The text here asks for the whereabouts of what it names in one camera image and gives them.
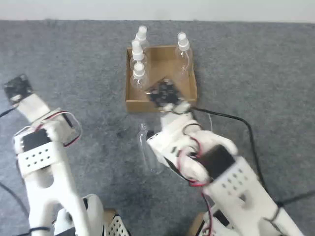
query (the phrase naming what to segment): gray carpet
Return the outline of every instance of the gray carpet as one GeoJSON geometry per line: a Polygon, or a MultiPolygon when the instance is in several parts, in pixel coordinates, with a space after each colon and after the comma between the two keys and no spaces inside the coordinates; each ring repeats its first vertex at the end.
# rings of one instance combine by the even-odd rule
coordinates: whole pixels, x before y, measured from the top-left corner
{"type": "MultiPolygon", "coordinates": [[[[194,50],[199,107],[239,115],[254,129],[263,173],[275,199],[314,189],[315,25],[209,22],[0,21],[0,82],[26,73],[51,108],[72,111],[84,129],[67,149],[79,193],[96,193],[123,217],[134,236],[181,236],[198,212],[200,194],[170,170],[142,183],[138,124],[155,114],[125,109],[125,48],[139,24],[153,45],[176,43],[185,31],[194,50]]],[[[0,92],[1,110],[9,104],[0,92]]],[[[204,114],[200,122],[209,127],[204,114]]],[[[15,169],[11,137],[27,121],[14,111],[0,123],[0,181],[27,202],[15,169]]],[[[254,167],[248,132],[238,121],[213,117],[214,131],[233,140],[254,167]]],[[[288,213],[314,235],[315,198],[288,213]]],[[[28,224],[0,191],[0,235],[28,224]]]]}

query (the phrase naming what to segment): white robotic arm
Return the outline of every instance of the white robotic arm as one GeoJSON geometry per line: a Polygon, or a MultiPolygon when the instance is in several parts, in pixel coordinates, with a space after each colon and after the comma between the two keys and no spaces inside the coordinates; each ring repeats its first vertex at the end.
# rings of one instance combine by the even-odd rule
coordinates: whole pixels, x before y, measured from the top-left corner
{"type": "Polygon", "coordinates": [[[109,219],[98,196],[90,194],[82,199],[75,188],[65,147],[79,139],[82,128],[78,123],[81,131],[76,135],[65,116],[71,113],[50,111],[32,92],[25,75],[9,81],[4,89],[11,104],[32,122],[13,137],[30,204],[31,235],[51,235],[53,206],[60,203],[64,209],[54,224],[56,236],[104,236],[111,231],[109,228],[128,236],[120,216],[112,215],[109,219]],[[120,223],[110,227],[114,220],[120,223]]]}
{"type": "Polygon", "coordinates": [[[235,144],[202,130],[180,97],[177,104],[163,101],[168,99],[169,91],[176,93],[169,80],[148,91],[151,100],[167,113],[161,118],[161,132],[147,142],[161,163],[201,186],[215,202],[212,219],[204,216],[207,224],[203,229],[210,225],[213,236],[303,236],[265,191],[247,161],[238,155],[235,144]]]}

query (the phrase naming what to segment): bottle cap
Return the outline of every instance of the bottle cap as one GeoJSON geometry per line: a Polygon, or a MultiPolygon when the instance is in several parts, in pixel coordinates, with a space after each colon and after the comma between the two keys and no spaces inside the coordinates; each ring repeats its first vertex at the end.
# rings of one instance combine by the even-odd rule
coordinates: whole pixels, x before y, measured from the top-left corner
{"type": "Polygon", "coordinates": [[[133,40],[132,44],[132,57],[134,60],[142,60],[144,58],[143,50],[138,40],[133,40]]]}
{"type": "Polygon", "coordinates": [[[139,42],[143,42],[147,39],[148,28],[145,26],[139,26],[138,33],[136,34],[135,39],[139,42]]]}
{"type": "Polygon", "coordinates": [[[138,80],[143,79],[144,77],[144,65],[141,62],[137,62],[134,65],[133,76],[138,80]]]}
{"type": "Polygon", "coordinates": [[[185,33],[181,32],[177,35],[178,47],[181,51],[187,51],[189,49],[189,41],[185,33]]]}

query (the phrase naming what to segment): clear plastic bottle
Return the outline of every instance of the clear plastic bottle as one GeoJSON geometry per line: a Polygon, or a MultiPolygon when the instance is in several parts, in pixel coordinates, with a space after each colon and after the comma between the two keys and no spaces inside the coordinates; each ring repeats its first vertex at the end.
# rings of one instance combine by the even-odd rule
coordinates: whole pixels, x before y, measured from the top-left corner
{"type": "Polygon", "coordinates": [[[176,68],[174,71],[175,79],[188,78],[192,71],[192,50],[185,33],[177,35],[178,47],[175,49],[176,68]]]}
{"type": "Polygon", "coordinates": [[[141,62],[144,65],[146,73],[149,72],[149,64],[147,57],[144,55],[143,50],[141,48],[140,42],[138,40],[133,40],[132,44],[132,57],[130,59],[130,69],[133,71],[134,65],[137,62],[141,62]]]}
{"type": "Polygon", "coordinates": [[[159,163],[157,157],[147,143],[148,132],[149,129],[147,124],[141,123],[139,127],[139,133],[137,135],[137,142],[143,161],[142,169],[144,175],[152,176],[158,175],[163,171],[163,164],[159,163]]]}
{"type": "Polygon", "coordinates": [[[139,41],[143,51],[144,55],[146,55],[148,61],[150,61],[151,56],[150,56],[150,44],[147,40],[147,32],[148,28],[145,26],[139,26],[138,32],[135,36],[135,40],[139,41]]]}
{"type": "Polygon", "coordinates": [[[133,75],[131,77],[131,85],[138,90],[144,90],[148,84],[148,77],[144,69],[144,65],[137,61],[134,65],[133,75]]]}

